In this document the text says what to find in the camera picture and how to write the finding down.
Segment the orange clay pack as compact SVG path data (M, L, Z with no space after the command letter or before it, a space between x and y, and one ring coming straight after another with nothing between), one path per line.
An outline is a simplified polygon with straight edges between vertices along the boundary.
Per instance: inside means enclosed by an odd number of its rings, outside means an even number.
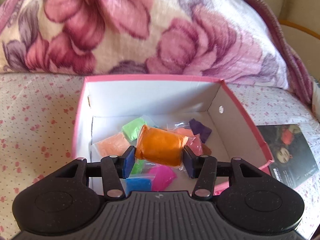
M160 165L179 167L188 137L143 125L137 139L135 157Z

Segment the pink cardboard box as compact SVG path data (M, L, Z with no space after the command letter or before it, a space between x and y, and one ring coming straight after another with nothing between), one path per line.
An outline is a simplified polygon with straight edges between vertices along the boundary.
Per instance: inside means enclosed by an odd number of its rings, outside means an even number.
M218 161L239 157L264 172L274 158L240 101L213 77L105 75L87 77L76 114L74 158L100 160L92 144L146 117L168 128L195 119L212 130L206 145Z

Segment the black box lid with portrait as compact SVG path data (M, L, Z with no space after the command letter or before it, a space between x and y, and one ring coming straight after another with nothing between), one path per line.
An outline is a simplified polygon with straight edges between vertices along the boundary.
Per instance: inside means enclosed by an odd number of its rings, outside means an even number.
M269 165L273 178L295 189L318 172L313 153L297 124L257 127L274 157Z

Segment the brown clay pack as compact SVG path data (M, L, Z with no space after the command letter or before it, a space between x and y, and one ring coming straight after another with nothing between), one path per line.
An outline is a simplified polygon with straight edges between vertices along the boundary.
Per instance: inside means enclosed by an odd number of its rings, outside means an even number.
M202 144L202 154L211 155L211 153L211 149L206 144Z

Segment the pink clay pack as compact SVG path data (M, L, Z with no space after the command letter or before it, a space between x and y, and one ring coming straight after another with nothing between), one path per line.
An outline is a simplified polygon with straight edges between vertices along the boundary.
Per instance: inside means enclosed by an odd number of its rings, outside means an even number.
M202 141L198 134L193 137L188 137L186 146L188 146L196 156L203 154Z

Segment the peach clay pack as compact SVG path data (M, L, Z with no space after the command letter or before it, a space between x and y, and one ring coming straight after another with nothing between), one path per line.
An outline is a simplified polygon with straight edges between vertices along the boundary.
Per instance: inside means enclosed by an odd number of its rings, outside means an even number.
M122 156L131 146L122 132L108 137L95 144L97 151L102 157L117 155Z

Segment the blue clay pack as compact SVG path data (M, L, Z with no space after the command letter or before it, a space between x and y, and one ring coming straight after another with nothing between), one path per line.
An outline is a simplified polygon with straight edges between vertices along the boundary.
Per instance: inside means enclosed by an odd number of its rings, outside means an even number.
M130 194L132 191L145 191L149 192L152 190L152 179L146 177L127 178L126 183L126 194Z

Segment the purple clay pack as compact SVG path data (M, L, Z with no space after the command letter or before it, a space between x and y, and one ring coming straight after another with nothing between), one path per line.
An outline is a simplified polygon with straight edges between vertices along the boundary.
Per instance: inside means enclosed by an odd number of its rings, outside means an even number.
M190 126L193 134L199 135L201 142L205 144L206 141L208 140L209 136L212 133L212 129L205 126L204 124L202 124L201 122L199 122L195 119L191 119L189 121L189 126Z

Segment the magenta clay pack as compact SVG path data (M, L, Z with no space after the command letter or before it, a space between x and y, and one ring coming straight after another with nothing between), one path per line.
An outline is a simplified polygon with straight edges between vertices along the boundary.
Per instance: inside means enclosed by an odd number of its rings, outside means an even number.
M164 165L151 168L149 174L153 176L152 191L164 191L177 178L176 173Z

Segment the light green clay pack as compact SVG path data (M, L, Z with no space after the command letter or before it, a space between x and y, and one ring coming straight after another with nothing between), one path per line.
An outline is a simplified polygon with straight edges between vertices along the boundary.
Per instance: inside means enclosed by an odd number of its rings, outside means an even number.
M143 118L136 118L125 124L121 130L129 141L134 141L138 138L141 128L146 124Z

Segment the cherry print bed sheet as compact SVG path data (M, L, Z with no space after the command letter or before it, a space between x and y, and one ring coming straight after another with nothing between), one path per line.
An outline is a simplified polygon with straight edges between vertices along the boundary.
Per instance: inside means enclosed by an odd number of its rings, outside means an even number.
M1 239L18 232L12 202L72 159L81 76L1 75ZM319 159L319 122L295 96L272 87L230 85L257 125L298 124Z

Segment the pink floral fleece blanket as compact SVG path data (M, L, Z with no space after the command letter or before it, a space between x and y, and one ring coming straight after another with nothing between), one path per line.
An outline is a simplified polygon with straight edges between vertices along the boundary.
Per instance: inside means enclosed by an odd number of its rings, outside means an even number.
M1 72L212 76L313 96L261 0L6 0Z

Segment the orange wooden bed frame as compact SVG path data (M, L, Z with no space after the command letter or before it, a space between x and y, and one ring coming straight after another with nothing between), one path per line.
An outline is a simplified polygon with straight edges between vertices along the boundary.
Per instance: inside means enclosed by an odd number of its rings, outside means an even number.
M279 23L281 25L285 25L285 26L288 26L290 28L294 28L294 29L300 30L300 31L302 31L304 33L307 33L308 35L310 35L310 36L312 36L312 37L314 37L314 38L316 38L318 40L320 39L320 35L318 33L308 29L307 27L304 27L302 25L290 22L288 20L278 20L278 21L279 21Z

